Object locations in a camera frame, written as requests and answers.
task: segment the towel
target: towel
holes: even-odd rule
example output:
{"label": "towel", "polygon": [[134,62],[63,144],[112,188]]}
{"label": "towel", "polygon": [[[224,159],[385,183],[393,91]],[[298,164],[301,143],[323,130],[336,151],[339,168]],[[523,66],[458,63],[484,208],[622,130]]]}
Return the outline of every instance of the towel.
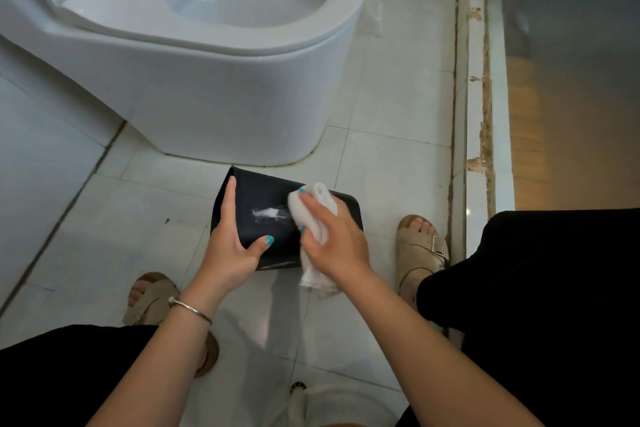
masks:
{"label": "towel", "polygon": [[[307,184],[300,188],[311,197],[315,198],[320,204],[326,207],[333,214],[338,214],[338,206],[333,201],[333,197],[329,190],[321,182]],[[287,199],[289,204],[289,212],[293,221],[296,222],[298,228],[307,227],[313,234],[314,238],[320,245],[324,245],[329,239],[329,230],[324,224],[318,220],[300,200],[300,190],[295,190],[289,194]],[[302,265],[302,278],[300,280],[301,287],[309,287],[316,291],[321,299],[326,299],[335,294],[339,294],[340,290],[332,280],[316,269],[309,260],[307,253],[300,248],[300,263]]]}

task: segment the person's left hand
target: person's left hand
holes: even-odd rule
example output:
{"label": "person's left hand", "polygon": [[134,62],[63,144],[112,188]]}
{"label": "person's left hand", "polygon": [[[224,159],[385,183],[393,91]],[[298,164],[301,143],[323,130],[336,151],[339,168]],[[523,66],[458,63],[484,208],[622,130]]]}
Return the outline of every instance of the person's left hand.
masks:
{"label": "person's left hand", "polygon": [[231,176],[222,201],[220,223],[209,238],[204,260],[189,288],[197,286],[200,291],[210,288],[212,295],[225,296],[255,271],[260,255],[272,243],[273,237],[265,235],[247,249],[240,244],[236,228],[236,178]]}

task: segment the hand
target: hand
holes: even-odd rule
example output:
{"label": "hand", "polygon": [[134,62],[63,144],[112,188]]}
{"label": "hand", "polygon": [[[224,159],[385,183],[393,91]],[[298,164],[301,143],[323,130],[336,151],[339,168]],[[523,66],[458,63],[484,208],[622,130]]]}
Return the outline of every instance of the hand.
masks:
{"label": "hand", "polygon": [[220,223],[209,238],[202,265],[188,289],[201,292],[209,289],[214,296],[224,297],[249,278],[258,266],[260,255],[272,243],[273,237],[265,235],[246,250],[240,244],[236,227],[236,178],[231,176],[222,201]]}
{"label": "hand", "polygon": [[338,205],[334,215],[308,194],[300,194],[300,200],[329,230],[329,239],[320,245],[309,230],[300,240],[311,263],[344,290],[352,280],[371,271],[367,239],[351,217],[347,205],[333,196]]}

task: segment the toilet seat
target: toilet seat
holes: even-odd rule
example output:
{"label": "toilet seat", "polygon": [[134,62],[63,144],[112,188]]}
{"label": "toilet seat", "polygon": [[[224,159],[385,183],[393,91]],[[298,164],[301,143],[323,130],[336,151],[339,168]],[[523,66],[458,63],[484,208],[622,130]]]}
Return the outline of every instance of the toilet seat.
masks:
{"label": "toilet seat", "polygon": [[306,18],[250,28],[189,19],[167,0],[66,0],[59,13],[95,32],[229,55],[273,55],[329,38],[354,17],[363,0],[326,0]]}

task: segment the bangle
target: bangle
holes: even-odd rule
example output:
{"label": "bangle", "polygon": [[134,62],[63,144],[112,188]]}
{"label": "bangle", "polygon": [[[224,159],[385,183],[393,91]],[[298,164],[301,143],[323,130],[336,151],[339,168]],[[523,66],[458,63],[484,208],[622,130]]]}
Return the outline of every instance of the bangle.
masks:
{"label": "bangle", "polygon": [[205,321],[208,321],[208,322],[209,322],[209,324],[211,324],[211,325],[213,324],[213,321],[212,321],[210,318],[208,318],[207,316],[205,316],[205,315],[204,315],[202,312],[200,312],[199,310],[194,309],[194,308],[193,308],[193,307],[191,307],[190,305],[185,304],[184,302],[179,301],[177,297],[173,297],[173,296],[172,296],[172,297],[169,297],[169,307],[172,307],[174,304],[178,304],[178,305],[181,305],[182,307],[186,307],[186,308],[187,308],[187,309],[189,309],[191,312],[195,312],[196,314],[198,314],[198,316],[200,316],[201,318],[203,318]]}

